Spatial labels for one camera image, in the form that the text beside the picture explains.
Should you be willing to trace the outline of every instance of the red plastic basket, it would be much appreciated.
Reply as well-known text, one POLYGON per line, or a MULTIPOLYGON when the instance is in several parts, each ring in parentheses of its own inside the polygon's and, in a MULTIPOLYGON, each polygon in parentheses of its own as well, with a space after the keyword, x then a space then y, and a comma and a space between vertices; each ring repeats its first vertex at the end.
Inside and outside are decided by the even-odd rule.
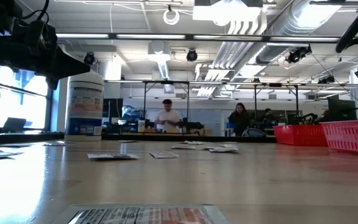
POLYGON ((358 153, 358 121, 326 122, 321 125, 330 149, 358 153))
POLYGON ((273 128, 278 143, 294 146, 327 146, 320 125, 286 125, 273 128))

